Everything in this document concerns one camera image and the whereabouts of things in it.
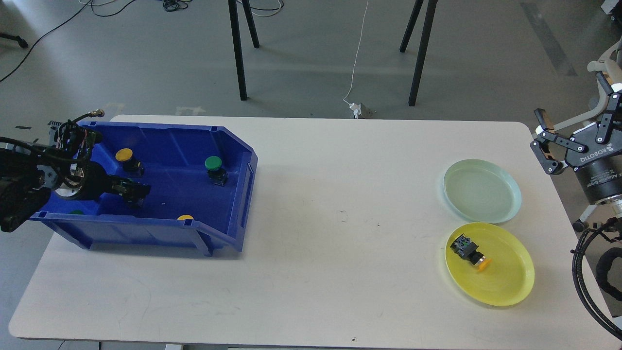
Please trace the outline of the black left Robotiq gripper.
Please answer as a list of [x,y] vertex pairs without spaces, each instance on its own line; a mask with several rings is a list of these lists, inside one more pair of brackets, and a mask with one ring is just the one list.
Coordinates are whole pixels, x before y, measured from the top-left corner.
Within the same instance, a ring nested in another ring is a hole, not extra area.
[[97,162],[89,162],[85,170],[84,182],[73,195],[74,201],[93,201],[103,193],[112,193],[120,195],[129,208],[141,209],[146,196],[151,192],[150,185],[129,178],[112,178]]

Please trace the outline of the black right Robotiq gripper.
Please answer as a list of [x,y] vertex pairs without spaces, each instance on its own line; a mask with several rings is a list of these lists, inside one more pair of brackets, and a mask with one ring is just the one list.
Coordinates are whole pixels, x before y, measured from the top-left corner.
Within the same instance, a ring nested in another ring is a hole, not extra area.
[[[608,96],[600,123],[578,129],[571,135],[574,141],[556,133],[546,110],[535,109],[540,131],[530,147],[548,175],[559,175],[567,164],[574,169],[577,180],[589,204],[601,204],[608,198],[621,195],[621,129],[613,128],[621,95],[614,91],[602,71],[597,81]],[[554,158],[550,144],[566,148],[565,161]]]

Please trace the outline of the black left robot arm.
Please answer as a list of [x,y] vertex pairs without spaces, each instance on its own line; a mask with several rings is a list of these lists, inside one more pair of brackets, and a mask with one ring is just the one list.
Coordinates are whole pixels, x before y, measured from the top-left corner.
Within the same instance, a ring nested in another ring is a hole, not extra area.
[[0,159],[1,230],[13,232],[56,193],[67,201],[93,201],[103,193],[119,195],[134,208],[151,186],[108,174],[91,159],[102,133],[79,125],[85,118],[103,117],[96,109],[74,120],[54,122],[49,145],[3,137]]

